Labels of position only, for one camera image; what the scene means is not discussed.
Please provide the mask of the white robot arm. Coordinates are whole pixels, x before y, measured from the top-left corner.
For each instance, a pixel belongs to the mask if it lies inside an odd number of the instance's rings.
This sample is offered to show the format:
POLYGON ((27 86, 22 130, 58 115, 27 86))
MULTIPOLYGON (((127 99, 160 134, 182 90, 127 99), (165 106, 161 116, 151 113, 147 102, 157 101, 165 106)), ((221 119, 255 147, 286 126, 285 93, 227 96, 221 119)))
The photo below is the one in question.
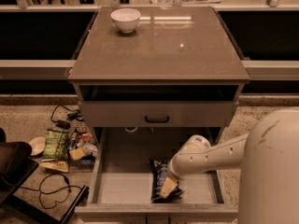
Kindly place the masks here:
POLYGON ((234 168, 241 170, 238 224, 299 224, 299 108, 274 111, 216 146, 192 136, 170 160, 160 196, 187 175, 234 168))

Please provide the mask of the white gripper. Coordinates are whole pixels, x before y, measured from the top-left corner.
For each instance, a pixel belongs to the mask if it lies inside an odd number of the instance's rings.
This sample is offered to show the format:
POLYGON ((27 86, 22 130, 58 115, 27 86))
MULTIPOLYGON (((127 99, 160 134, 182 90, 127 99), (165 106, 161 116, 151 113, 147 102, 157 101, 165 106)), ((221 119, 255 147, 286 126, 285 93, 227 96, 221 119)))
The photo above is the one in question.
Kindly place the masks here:
POLYGON ((205 172, 207 170, 206 153, 210 148, 211 145, 204 136, 193 135, 190 137, 169 162, 170 177, 165 179, 159 196, 166 199, 177 187, 177 181, 183 180, 187 175, 205 172))

